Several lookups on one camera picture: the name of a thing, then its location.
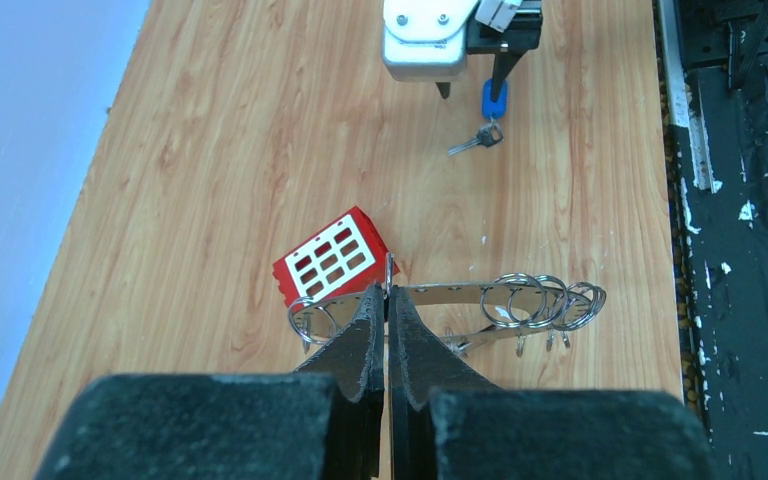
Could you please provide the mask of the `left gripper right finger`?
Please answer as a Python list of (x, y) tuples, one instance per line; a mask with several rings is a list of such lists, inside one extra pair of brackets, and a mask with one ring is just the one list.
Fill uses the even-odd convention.
[(508, 390), (459, 359), (407, 290), (387, 302), (396, 479), (713, 479), (699, 420), (674, 396)]

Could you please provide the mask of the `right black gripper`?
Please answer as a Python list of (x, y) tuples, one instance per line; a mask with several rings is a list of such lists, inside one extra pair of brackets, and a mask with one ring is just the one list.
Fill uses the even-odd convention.
[[(467, 17), (468, 55), (495, 54), (491, 94), (497, 102), (507, 77), (524, 53), (540, 44), (543, 25), (542, 1), (479, 1)], [(436, 82), (442, 99), (451, 94), (450, 82)]]

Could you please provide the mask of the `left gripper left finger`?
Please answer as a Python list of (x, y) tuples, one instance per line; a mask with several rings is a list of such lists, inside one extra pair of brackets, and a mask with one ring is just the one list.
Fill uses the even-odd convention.
[(114, 374), (72, 402), (40, 479), (373, 479), (384, 403), (385, 299), (281, 374)]

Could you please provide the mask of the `blue key tag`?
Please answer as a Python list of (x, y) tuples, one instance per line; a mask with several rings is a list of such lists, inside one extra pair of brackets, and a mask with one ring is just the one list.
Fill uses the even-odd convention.
[(508, 106), (508, 83), (502, 83), (499, 96), (496, 100), (492, 97), (493, 80), (485, 82), (482, 90), (481, 113), (486, 122), (466, 142), (450, 147), (448, 156), (454, 156), (471, 148), (481, 146), (491, 148), (504, 140), (500, 119), (506, 114)]

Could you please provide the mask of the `grey metal keyring disc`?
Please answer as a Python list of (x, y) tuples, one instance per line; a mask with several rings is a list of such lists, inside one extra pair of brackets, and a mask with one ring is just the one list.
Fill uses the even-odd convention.
[(597, 323), (608, 303), (606, 289), (586, 280), (513, 271), (489, 280), (449, 280), (399, 285), (389, 270), (342, 293), (291, 297), (274, 323), (305, 353), (324, 346), (347, 327), (367, 288), (388, 302), (402, 293), (420, 322), (461, 359), (498, 344), (518, 359), (565, 357), (577, 333)]

